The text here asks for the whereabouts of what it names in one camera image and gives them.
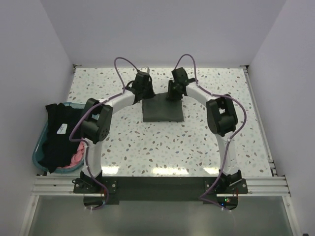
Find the dark grey t shirt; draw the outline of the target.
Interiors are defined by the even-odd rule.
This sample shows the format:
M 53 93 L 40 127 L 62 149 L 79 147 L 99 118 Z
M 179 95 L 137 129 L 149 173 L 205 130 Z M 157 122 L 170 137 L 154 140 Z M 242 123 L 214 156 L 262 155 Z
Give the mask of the dark grey t shirt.
M 168 100 L 167 93 L 156 94 L 142 100 L 143 122 L 183 122 L 181 100 Z

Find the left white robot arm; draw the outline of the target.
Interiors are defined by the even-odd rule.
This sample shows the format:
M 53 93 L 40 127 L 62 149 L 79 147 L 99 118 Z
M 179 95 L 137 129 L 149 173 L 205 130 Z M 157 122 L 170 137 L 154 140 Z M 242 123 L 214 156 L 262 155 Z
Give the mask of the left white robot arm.
M 153 98 L 152 78 L 149 72 L 138 71 L 135 79 L 126 88 L 102 101 L 87 100 L 82 119 L 79 121 L 81 137 L 86 143 L 84 167 L 81 176 L 87 176 L 85 188 L 91 193 L 102 187 L 101 150 L 102 142 L 110 132 L 112 116 L 121 109 L 132 106 L 143 99 Z

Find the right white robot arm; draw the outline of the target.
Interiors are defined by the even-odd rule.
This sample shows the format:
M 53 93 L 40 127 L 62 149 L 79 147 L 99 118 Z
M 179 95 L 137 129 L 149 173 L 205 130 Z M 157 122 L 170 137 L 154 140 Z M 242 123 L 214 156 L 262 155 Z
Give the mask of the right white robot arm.
M 195 78 L 188 77 L 182 67 L 172 70 L 172 76 L 168 82 L 168 100 L 181 100 L 188 96 L 205 106 L 208 128 L 215 135 L 220 152 L 219 187 L 222 192 L 231 193 L 242 178 L 231 138 L 238 123 L 233 101 L 229 95 L 215 95 L 202 88 Z

